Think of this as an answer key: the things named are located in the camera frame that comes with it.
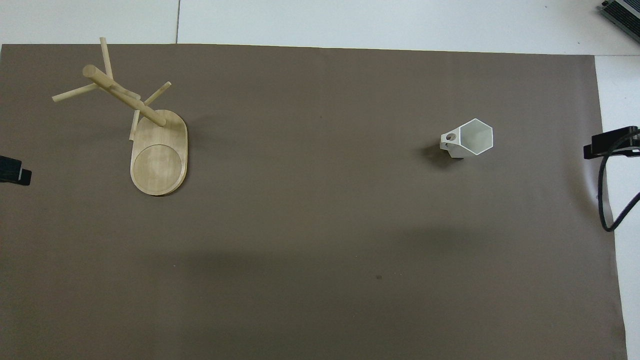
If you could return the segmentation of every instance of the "wooden mug tree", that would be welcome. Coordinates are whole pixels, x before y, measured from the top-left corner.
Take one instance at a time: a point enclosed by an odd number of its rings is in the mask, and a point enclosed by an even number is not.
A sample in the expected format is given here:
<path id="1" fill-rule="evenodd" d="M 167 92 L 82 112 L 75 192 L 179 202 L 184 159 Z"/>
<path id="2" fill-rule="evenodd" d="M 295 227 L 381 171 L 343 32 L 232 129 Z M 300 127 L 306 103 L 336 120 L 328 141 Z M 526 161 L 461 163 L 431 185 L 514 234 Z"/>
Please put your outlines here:
<path id="1" fill-rule="evenodd" d="M 129 139 L 131 150 L 131 180 L 143 193 L 166 195 L 177 189 L 187 174 L 187 127 L 184 120 L 169 110 L 153 110 L 149 105 L 169 86 L 166 82 L 147 100 L 125 89 L 113 79 L 111 60 L 105 38 L 100 38 L 106 74 L 94 65 L 83 68 L 83 76 L 92 84 L 52 97 L 58 102 L 98 88 L 113 95 L 134 110 Z"/>

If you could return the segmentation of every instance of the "hexagonal pen holder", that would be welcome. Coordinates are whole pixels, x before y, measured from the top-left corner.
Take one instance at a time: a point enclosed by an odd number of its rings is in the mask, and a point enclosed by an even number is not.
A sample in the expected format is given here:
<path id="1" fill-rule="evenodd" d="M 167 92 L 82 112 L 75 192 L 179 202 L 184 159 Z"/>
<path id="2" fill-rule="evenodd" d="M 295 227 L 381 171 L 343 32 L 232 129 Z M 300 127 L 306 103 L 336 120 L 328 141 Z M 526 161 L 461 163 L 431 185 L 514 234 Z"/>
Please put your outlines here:
<path id="1" fill-rule="evenodd" d="M 471 158 L 493 147 L 493 128 L 473 119 L 440 135 L 440 148 L 452 158 Z"/>

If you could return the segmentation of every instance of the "hexagonal opening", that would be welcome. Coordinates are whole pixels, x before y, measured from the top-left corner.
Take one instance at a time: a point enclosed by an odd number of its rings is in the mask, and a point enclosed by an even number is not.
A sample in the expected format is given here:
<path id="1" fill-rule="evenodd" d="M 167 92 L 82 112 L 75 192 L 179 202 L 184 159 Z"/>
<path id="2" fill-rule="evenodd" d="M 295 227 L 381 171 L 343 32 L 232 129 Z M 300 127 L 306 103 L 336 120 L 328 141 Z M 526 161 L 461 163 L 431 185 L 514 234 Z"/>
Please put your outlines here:
<path id="1" fill-rule="evenodd" d="M 460 145 L 478 155 L 493 147 L 493 128 L 478 119 L 460 127 Z"/>

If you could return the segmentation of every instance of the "wooden dowel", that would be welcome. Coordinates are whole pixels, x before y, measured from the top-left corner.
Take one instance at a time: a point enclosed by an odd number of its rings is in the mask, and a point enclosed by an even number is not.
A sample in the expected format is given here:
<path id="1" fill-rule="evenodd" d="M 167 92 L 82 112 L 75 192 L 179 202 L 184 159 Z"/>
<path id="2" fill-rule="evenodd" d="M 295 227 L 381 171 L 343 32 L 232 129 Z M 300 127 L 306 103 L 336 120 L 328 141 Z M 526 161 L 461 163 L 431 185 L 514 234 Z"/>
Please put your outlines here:
<path id="1" fill-rule="evenodd" d="M 85 92 L 89 92 L 91 90 L 95 90 L 99 88 L 98 85 L 96 84 L 89 84 L 89 85 L 85 85 L 81 88 L 77 88 L 77 89 L 73 89 L 73 90 L 69 90 L 68 92 L 63 92 L 62 94 L 58 94 L 55 96 L 52 96 L 51 99 L 53 99 L 54 102 L 58 102 L 58 101 L 62 101 L 62 100 L 66 100 L 70 97 L 74 97 L 80 94 L 84 94 Z"/>
<path id="2" fill-rule="evenodd" d="M 165 82 L 163 86 L 160 86 L 160 88 L 156 90 L 156 92 L 151 94 L 151 96 L 147 100 L 145 100 L 145 105 L 149 105 L 154 102 L 154 100 L 156 100 L 157 97 L 159 97 L 166 89 L 168 89 L 169 86 L 171 86 L 171 83 L 169 81 Z"/>
<path id="3" fill-rule="evenodd" d="M 109 78 L 105 73 L 100 71 L 94 65 L 85 66 L 82 69 L 82 74 L 84 77 L 91 79 L 91 81 L 98 84 L 99 87 L 107 90 L 111 95 L 117 97 L 120 101 L 124 102 L 132 109 L 140 110 L 140 113 L 142 115 L 154 122 L 156 125 L 162 127 L 166 124 L 166 119 L 162 115 L 156 113 L 152 108 L 145 105 L 144 102 L 134 99 L 111 88 L 112 86 L 122 88 L 122 86 L 113 81 L 113 79 Z"/>
<path id="4" fill-rule="evenodd" d="M 140 110 L 133 112 L 133 123 L 131 123 L 131 131 L 129 132 L 129 140 L 133 141 L 133 136 L 138 128 L 138 119 L 140 119 Z"/>
<path id="5" fill-rule="evenodd" d="M 111 88 L 117 92 L 121 92 L 123 94 L 125 94 L 126 96 L 131 96 L 132 98 L 136 99 L 136 100 L 140 100 L 140 95 L 134 93 L 133 91 L 129 91 L 121 86 L 111 86 Z"/>
<path id="6" fill-rule="evenodd" d="M 102 59 L 104 59 L 104 70 L 107 76 L 113 79 L 113 71 L 111 70 L 111 59 L 109 58 L 109 49 L 107 48 L 107 39 L 100 38 L 100 48 L 102 48 Z"/>

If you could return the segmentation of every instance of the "wooden base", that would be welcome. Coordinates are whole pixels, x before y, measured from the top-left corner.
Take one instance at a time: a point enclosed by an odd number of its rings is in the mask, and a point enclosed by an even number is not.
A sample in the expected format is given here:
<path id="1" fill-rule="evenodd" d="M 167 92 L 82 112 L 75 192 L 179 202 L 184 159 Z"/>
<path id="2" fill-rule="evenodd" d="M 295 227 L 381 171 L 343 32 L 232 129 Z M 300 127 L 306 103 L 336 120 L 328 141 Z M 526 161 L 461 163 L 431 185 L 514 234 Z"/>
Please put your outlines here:
<path id="1" fill-rule="evenodd" d="M 187 126 L 169 110 L 156 110 L 165 117 L 159 127 L 143 117 L 133 136 L 131 180 L 143 193 L 161 196 L 171 193 L 187 174 Z"/>

